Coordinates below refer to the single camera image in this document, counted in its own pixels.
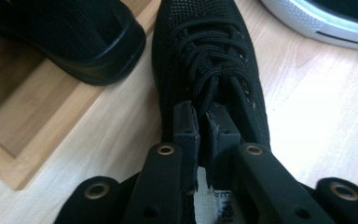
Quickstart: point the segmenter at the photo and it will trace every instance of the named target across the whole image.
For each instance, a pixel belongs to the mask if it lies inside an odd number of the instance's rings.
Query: black shoe
[[[162,0],[152,50],[163,141],[174,105],[189,100],[199,118],[212,102],[225,105],[245,141],[269,147],[255,52],[234,1]]]
[[[30,42],[91,85],[125,77],[145,47],[143,28],[119,0],[0,0],[0,35]]]

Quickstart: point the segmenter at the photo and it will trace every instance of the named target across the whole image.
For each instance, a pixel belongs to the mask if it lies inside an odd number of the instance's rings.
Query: black leather shoe
[[[224,105],[245,141],[269,147],[269,126],[251,38],[233,0],[162,0],[152,47],[163,141],[173,107],[191,101],[199,119]]]
[[[0,35],[30,42],[91,85],[128,75],[145,47],[143,28],[119,0],[0,0]]]

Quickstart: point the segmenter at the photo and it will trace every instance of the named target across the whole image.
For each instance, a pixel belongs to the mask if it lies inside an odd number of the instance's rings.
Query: shoe sole
[[[87,60],[67,60],[52,54],[6,26],[0,25],[0,35],[30,43],[70,76],[84,83],[105,86],[128,76],[145,49],[144,29],[130,12],[127,16],[129,22],[120,36],[104,52]]]
[[[300,34],[358,49],[358,22],[324,11],[305,0],[261,0],[280,21]]]

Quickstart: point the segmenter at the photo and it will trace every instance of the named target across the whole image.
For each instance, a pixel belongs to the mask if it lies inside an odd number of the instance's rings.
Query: wooden tray
[[[159,0],[123,0],[146,34]],[[102,92],[24,43],[0,37],[0,178],[22,189]]]

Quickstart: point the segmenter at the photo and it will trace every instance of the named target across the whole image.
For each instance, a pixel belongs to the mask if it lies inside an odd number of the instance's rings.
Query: shoelace
[[[243,73],[248,60],[246,47],[233,40],[234,35],[244,38],[235,21],[224,19],[186,22],[171,33],[170,37],[177,41],[176,54],[186,68],[187,83],[193,89],[193,105],[199,117],[212,104],[220,79],[236,77],[245,87],[245,93],[250,94],[251,86]]]

